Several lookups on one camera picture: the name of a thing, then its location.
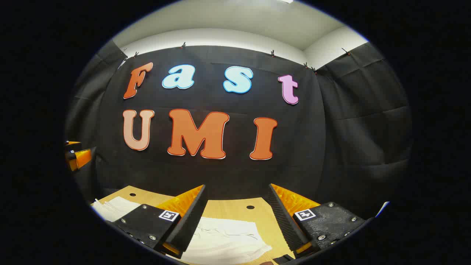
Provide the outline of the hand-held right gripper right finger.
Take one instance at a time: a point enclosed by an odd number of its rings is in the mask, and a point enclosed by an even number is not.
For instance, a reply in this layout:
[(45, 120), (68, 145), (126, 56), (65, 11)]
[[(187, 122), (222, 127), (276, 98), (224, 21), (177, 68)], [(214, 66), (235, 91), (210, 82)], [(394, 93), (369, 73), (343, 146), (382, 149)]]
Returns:
[(354, 234), (367, 222), (336, 202), (317, 203), (269, 184), (268, 204), (294, 255), (311, 255)]

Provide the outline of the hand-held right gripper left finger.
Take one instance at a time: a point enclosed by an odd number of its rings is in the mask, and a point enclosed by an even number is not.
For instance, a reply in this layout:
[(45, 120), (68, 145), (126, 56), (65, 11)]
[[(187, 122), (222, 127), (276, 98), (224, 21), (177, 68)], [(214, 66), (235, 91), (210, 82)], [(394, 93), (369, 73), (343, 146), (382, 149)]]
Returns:
[(110, 225), (152, 250), (181, 258), (190, 245), (207, 201), (206, 186), (200, 185), (156, 207), (139, 205)]

